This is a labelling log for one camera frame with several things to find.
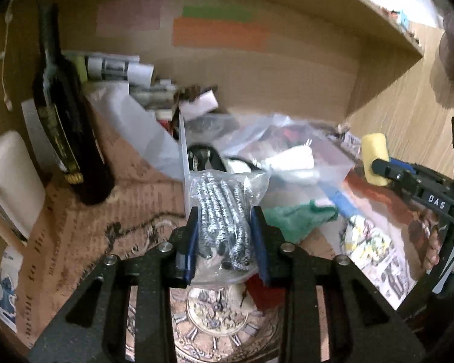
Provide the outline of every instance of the black tool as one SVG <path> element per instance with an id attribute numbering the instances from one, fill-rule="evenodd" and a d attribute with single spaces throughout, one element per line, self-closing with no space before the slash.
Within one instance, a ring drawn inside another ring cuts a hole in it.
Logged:
<path id="1" fill-rule="evenodd" d="M 422 360 L 417 338 L 347 256 L 311 257 L 286 243 L 278 228 L 266 224 L 260 207 L 252 210 L 251 231 L 262 281 L 288 291 L 280 362 L 321 361 L 316 286 L 325 296 L 328 362 Z M 124 362 L 129 290 L 138 285 L 135 361 L 175 362 L 168 288 L 185 288 L 192 280 L 197 235 L 192 208 L 187 225 L 144 256 L 104 257 L 39 337 L 29 360 Z"/>
<path id="2" fill-rule="evenodd" d="M 392 180 L 392 189 L 403 199 L 414 200 L 439 216 L 439 239 L 442 247 L 439 263 L 419 280 L 402 302 L 397 312 L 404 319 L 417 314 L 426 304 L 432 291 L 444 283 L 441 297 L 454 293 L 454 181 L 422 165 L 376 159 L 372 163 L 375 174 Z"/>

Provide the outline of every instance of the plastic bag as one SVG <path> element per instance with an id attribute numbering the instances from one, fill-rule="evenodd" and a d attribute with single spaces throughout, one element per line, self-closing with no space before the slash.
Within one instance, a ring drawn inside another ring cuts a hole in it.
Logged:
<path id="1" fill-rule="evenodd" d="M 207 143 L 224 158 L 239 157 L 294 185 L 337 185 L 354 165 L 322 131 L 280 114 L 212 113 L 185 123 L 185 137 L 188 146 Z"/>
<path id="2" fill-rule="evenodd" d="M 243 282 L 257 272 L 250 214 L 268 185 L 265 172 L 190 173 L 189 193 L 199 209 L 199 256 L 192 285 L 218 288 Z"/>

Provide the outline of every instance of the newspaper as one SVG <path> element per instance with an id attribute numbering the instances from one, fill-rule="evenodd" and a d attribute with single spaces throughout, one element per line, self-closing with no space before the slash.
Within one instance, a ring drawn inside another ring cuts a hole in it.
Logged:
<path id="1" fill-rule="evenodd" d="M 117 184 L 93 207 L 78 202 L 60 175 L 47 186 L 15 285 L 17 336 L 29 348 L 101 256 L 141 255 L 185 223 L 182 182 L 153 169 L 99 114 L 92 117 Z"/>

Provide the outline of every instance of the pink sticky note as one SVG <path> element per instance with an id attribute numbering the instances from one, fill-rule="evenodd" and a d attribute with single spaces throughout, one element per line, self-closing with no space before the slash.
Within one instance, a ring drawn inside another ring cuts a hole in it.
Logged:
<path id="1" fill-rule="evenodd" d="M 96 35 L 114 37 L 158 30 L 163 0 L 113 0 L 98 6 Z"/>

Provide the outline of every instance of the paper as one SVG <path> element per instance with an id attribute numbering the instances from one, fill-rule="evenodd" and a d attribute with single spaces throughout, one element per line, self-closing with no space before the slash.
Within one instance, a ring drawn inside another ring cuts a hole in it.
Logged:
<path id="1" fill-rule="evenodd" d="M 93 108 L 144 160 L 168 177 L 183 180 L 178 143 L 130 96 L 128 82 L 88 82 L 83 91 Z"/>
<path id="2" fill-rule="evenodd" d="M 23 257 L 13 247 L 8 246 L 3 252 L 0 265 L 0 319 L 15 333 L 18 272 Z"/>
<path id="3" fill-rule="evenodd" d="M 23 101 L 22 112 L 37 164 L 42 171 L 52 173 L 57 165 L 56 152 L 45 134 L 44 127 L 42 127 L 34 100 Z"/>
<path id="4" fill-rule="evenodd" d="M 115 37 L 158 30 L 163 0 L 114 0 L 98 6 L 96 35 Z"/>
<path id="5" fill-rule="evenodd" d="M 92 207 L 59 174 L 47 186 L 16 289 L 17 336 L 29 348 L 101 256 L 142 255 L 185 223 L 182 183 L 153 169 L 94 109 L 91 119 L 117 184 Z"/>
<path id="6" fill-rule="evenodd" d="M 210 111 L 217 109 L 219 103 L 217 98 L 213 94 L 213 91 L 207 91 L 206 93 L 200 94 L 193 102 L 181 102 L 179 104 L 180 112 L 183 114 L 185 121 L 193 120 L 199 116 L 209 113 Z"/>
<path id="7" fill-rule="evenodd" d="M 131 61 L 139 63 L 139 56 L 126 56 L 122 54 L 108 54 L 102 52 L 85 52 L 83 50 L 63 50 L 62 54 L 66 57 L 84 56 L 84 57 L 100 57 L 112 60 Z"/>
<path id="8" fill-rule="evenodd" d="M 150 87 L 154 66 L 129 61 L 89 57 L 87 72 L 92 80 L 127 80 L 135 86 Z"/>

